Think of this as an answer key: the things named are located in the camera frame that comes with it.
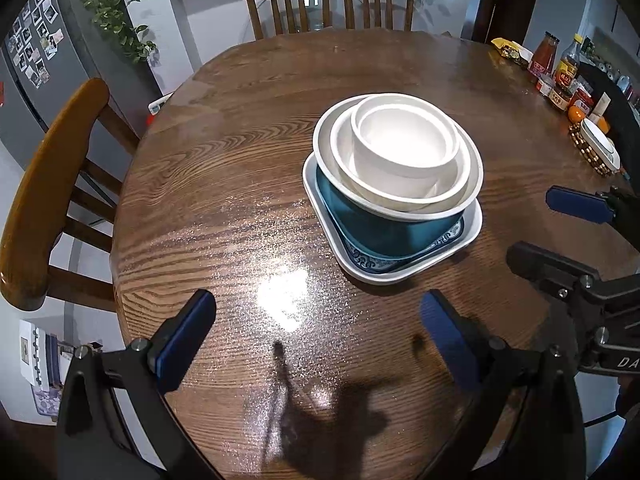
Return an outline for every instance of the orange fruit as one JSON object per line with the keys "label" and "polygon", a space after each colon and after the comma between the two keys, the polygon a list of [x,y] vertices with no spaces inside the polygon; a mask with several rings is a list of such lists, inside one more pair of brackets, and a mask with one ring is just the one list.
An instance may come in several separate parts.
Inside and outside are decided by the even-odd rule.
{"label": "orange fruit", "polygon": [[573,124],[578,124],[581,120],[583,120],[586,117],[584,112],[580,110],[580,108],[578,108],[577,106],[570,107],[567,110],[566,114],[569,117],[569,120]]}
{"label": "orange fruit", "polygon": [[598,127],[605,135],[607,135],[609,133],[609,130],[611,129],[611,126],[609,126],[609,123],[607,123],[607,120],[604,117],[601,117],[598,121]]}

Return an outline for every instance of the round dining table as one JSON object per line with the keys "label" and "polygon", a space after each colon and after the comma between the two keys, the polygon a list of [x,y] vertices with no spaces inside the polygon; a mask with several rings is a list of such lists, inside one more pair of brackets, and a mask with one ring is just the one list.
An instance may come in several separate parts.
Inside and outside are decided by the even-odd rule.
{"label": "round dining table", "polygon": [[[372,92],[435,104],[484,163],[479,237],[389,286],[340,268],[302,180],[324,111]],[[605,279],[633,271],[634,250],[612,228],[545,205],[554,184],[610,184],[567,129],[526,70],[491,45],[378,28],[235,46],[175,91],[127,174],[111,253],[124,339],[150,337],[194,291],[210,290],[217,319],[167,400],[225,478],[413,479],[469,402],[420,323],[425,292],[439,289],[511,346],[534,348],[561,307],[510,273],[511,244]]]}

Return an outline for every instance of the green plant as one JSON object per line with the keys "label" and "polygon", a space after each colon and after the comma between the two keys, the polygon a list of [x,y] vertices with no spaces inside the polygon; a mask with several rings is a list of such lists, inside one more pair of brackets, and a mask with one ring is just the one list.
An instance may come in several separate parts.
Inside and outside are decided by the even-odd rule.
{"label": "green plant", "polygon": [[148,25],[139,25],[133,28],[125,19],[126,6],[140,0],[129,0],[126,6],[122,0],[81,0],[84,6],[94,13],[92,22],[102,30],[113,34],[124,54],[130,57],[134,63],[146,59],[158,49],[153,41],[143,41],[139,34],[148,29]]}

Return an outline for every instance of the black cable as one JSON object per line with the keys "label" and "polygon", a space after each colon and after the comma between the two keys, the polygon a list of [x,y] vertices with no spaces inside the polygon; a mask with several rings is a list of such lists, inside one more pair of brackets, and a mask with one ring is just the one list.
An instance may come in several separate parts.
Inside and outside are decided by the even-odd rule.
{"label": "black cable", "polygon": [[585,428],[589,428],[590,426],[595,426],[596,424],[600,424],[601,422],[605,422],[606,420],[612,419],[617,415],[616,412],[607,413],[607,415],[599,416],[598,418],[594,418],[589,422],[584,423]]}

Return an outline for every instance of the sauce bottle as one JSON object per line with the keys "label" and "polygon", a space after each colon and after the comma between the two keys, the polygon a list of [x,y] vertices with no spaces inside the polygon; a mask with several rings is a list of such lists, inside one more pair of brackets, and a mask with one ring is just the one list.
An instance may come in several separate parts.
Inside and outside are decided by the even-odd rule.
{"label": "sauce bottle", "polygon": [[554,79],[560,86],[569,88],[569,85],[578,73],[581,44],[582,36],[580,34],[574,34],[572,44],[569,45],[569,48],[562,53],[560,62],[556,67],[556,73],[554,74]]}
{"label": "sauce bottle", "polygon": [[529,63],[528,70],[532,76],[532,81],[537,81],[541,75],[551,72],[556,62],[558,42],[558,38],[550,32],[545,32],[545,39],[542,40]]}

